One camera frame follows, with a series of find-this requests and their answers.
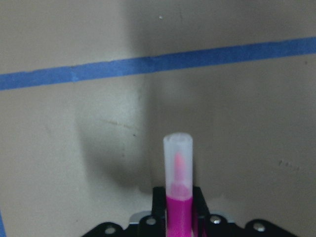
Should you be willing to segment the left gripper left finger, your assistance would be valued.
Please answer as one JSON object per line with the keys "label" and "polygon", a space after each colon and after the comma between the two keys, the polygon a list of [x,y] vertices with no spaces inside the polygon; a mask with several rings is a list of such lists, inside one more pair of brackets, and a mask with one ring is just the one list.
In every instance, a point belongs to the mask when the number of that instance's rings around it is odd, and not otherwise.
{"label": "left gripper left finger", "polygon": [[156,219],[158,237],[166,236],[166,194],[164,187],[154,187],[152,196],[152,216]]}

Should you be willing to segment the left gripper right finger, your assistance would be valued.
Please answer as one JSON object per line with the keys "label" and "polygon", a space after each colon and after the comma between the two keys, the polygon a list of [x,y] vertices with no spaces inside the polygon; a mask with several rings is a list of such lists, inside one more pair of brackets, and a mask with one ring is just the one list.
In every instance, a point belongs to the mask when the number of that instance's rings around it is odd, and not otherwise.
{"label": "left gripper right finger", "polygon": [[193,186],[192,229],[195,237],[206,237],[209,209],[200,187]]}

